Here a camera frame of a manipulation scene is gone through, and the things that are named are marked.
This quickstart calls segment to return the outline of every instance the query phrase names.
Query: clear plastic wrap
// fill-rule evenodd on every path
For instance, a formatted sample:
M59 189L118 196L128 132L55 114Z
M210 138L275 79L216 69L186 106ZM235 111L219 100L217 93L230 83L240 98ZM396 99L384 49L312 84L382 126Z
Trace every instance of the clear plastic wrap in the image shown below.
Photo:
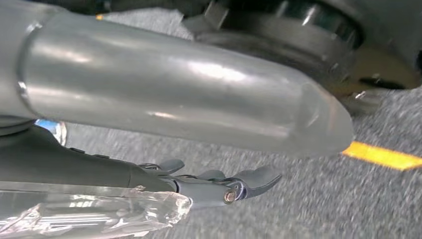
M143 236L171 227L192 206L178 193L142 190L0 182L0 238Z

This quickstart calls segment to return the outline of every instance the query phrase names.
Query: gray frame tube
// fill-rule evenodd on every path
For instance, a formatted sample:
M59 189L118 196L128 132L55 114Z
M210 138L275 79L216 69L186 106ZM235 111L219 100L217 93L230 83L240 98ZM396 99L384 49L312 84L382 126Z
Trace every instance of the gray frame tube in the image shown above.
M18 80L39 117L289 154L352 140L348 112L293 68L66 11L33 28Z

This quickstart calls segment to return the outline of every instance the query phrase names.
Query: reflective surface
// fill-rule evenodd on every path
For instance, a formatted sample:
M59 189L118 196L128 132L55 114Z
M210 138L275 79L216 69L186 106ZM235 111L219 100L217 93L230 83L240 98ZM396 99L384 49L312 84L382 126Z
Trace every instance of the reflective surface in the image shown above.
M174 192L0 182L0 238L108 239L171 227L192 205Z
M70 13L43 26L24 80L50 119L290 154L352 138L347 111L295 69Z

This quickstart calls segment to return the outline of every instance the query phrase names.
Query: yellow line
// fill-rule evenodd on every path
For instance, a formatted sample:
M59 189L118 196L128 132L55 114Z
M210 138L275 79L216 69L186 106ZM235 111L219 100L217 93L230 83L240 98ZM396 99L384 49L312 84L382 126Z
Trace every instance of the yellow line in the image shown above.
M422 158L356 141L343 154L398 170L422 167Z

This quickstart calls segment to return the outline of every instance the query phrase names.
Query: gray asphalt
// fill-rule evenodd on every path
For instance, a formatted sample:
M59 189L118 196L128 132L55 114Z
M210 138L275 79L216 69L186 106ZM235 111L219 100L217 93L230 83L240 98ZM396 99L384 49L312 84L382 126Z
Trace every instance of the gray asphalt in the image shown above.
M106 18L190 37L175 11ZM375 114L354 119L356 140L422 156L422 89L381 95L383 105ZM400 172L340 154L292 158L76 124L68 130L69 147L136 163L179 158L186 164L182 173L220 169L231 175L271 164L283 175L263 196L193 211L148 239L422 238L422 169Z

